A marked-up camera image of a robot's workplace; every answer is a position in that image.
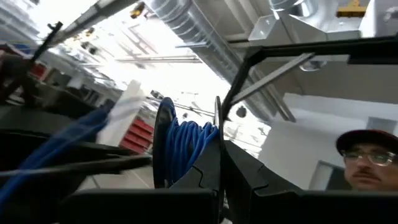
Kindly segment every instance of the blue cable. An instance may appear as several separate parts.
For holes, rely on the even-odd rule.
[[[41,145],[24,162],[22,162],[18,169],[37,169],[76,142],[98,133],[107,125],[108,113],[110,110],[111,108],[102,108],[81,117],[78,121],[75,121]],[[128,113],[121,114],[115,118],[123,118],[126,114],[130,114],[135,110],[137,110],[137,108],[127,111]],[[25,181],[26,178],[28,178],[28,175],[21,173],[11,177],[3,185],[0,190],[0,211],[5,201],[11,196],[13,191],[15,191],[15,189]]]
[[[173,116],[165,142],[166,179],[169,185],[173,185],[191,169],[203,150],[218,135],[218,129],[211,123],[206,123],[204,127],[194,121],[178,124],[174,105],[167,101],[162,101],[160,105],[169,107]]]

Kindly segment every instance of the white panel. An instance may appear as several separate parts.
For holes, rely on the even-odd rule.
[[[346,118],[368,120],[368,117],[398,120],[398,105],[359,100],[344,100],[322,96],[285,94],[285,102],[291,108],[300,108]]]
[[[274,121],[258,159],[291,183],[309,189],[319,161],[344,166],[335,148],[337,137],[299,124]]]
[[[83,183],[81,183],[80,187],[78,190],[88,190],[88,189],[96,189],[97,186],[94,183],[94,180],[92,177],[87,177]]]
[[[370,117],[368,119],[368,125],[366,126],[366,129],[377,129],[377,130],[383,130],[388,133],[393,133],[396,126],[397,126],[397,121]]]
[[[131,81],[127,90],[122,94],[110,112],[111,119],[109,120],[109,124],[98,133],[97,143],[119,146],[126,131],[138,114],[138,108],[141,107],[143,96],[144,93],[141,90],[141,84],[135,80]]]
[[[102,189],[147,189],[149,186],[131,171],[125,171],[124,174],[100,174],[94,176],[98,185]]]

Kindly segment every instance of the ventilation duct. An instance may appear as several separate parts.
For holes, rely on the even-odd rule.
[[[396,6],[395,0],[361,1],[368,4],[363,18],[336,17],[337,0],[269,0],[272,15],[260,17],[253,28],[251,45],[285,45],[328,40],[358,39],[396,33],[398,20],[385,22],[388,9]],[[291,58],[269,58],[274,61],[289,61]],[[315,57],[301,66],[312,71],[321,68],[326,61],[347,60],[346,55]]]
[[[192,0],[145,0],[144,2],[187,45],[192,45],[192,50],[217,75],[232,83],[242,61],[217,34]],[[243,88],[247,88],[263,76],[258,71],[252,71]],[[264,88],[248,98],[246,105],[255,116],[265,121],[270,120],[270,115],[275,115],[277,111],[284,119],[294,120],[273,86]]]

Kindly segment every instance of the black plastic part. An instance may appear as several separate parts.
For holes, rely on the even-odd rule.
[[[59,175],[95,175],[121,170],[136,169],[149,166],[152,163],[151,156],[110,156],[112,159],[103,159],[89,162],[74,162],[60,166],[52,166],[34,170],[12,170],[0,172],[0,183],[15,175],[28,175],[29,181],[35,178],[56,177]]]
[[[249,71],[251,67],[257,65],[266,59],[266,55],[260,51],[258,48],[252,48],[246,51],[246,55],[244,57],[243,63],[239,68],[238,74],[236,74],[231,88],[229,89],[227,95],[222,104],[222,119],[226,121],[228,119],[228,113],[232,108],[232,99],[235,95],[237,95],[244,85],[244,82],[249,76]]]
[[[278,220],[281,223],[378,223],[391,222],[398,206],[397,192],[355,192],[355,191],[302,191],[281,192],[251,200],[250,223],[263,224],[264,220]]]
[[[165,143],[167,139],[167,130],[174,118],[172,106],[173,101],[166,97],[156,114],[155,131],[154,131],[154,145],[152,147],[153,156],[153,171],[154,171],[154,185],[155,188],[164,188],[166,179],[165,166]]]
[[[348,63],[352,65],[398,65],[398,56],[353,54],[350,55]]]
[[[224,142],[224,119],[220,97],[216,97],[214,125],[218,128],[219,140]]]
[[[4,131],[0,131],[0,139],[4,146],[0,151],[0,171],[3,171],[0,173],[4,175],[15,174],[17,172],[15,169],[19,164],[34,149],[48,140],[48,138],[36,136],[34,133],[21,134]],[[71,146],[69,150],[58,155],[39,171],[44,173],[34,174],[11,195],[2,208],[0,223],[47,224],[57,222],[60,201],[74,193],[87,174],[118,174],[121,170],[133,169],[137,167],[136,161],[122,159],[131,154],[131,150],[90,142]],[[115,159],[122,159],[122,161],[116,162]],[[148,165],[150,159],[145,159],[143,162],[142,165]],[[73,167],[74,165],[69,166],[71,163],[74,165],[78,163],[80,168],[83,163],[85,170],[78,172],[73,169],[76,168]],[[0,178],[0,186],[6,180],[6,177]]]
[[[213,223],[210,189],[84,190],[61,207],[60,224]]]
[[[264,205],[256,204],[257,197],[290,190],[301,192],[231,141],[224,144],[226,195],[233,223],[252,223],[256,215],[264,216]]]
[[[212,192],[211,220],[206,223],[217,224],[223,208],[224,189],[220,186],[221,142],[215,139],[203,150],[192,168],[170,189],[208,189]]]
[[[49,48],[52,40],[55,37],[55,34],[61,29],[63,24],[61,22],[57,22],[54,29],[52,29],[51,33],[45,38],[43,44],[35,51],[33,57],[29,60],[30,66],[33,65],[37,59]]]

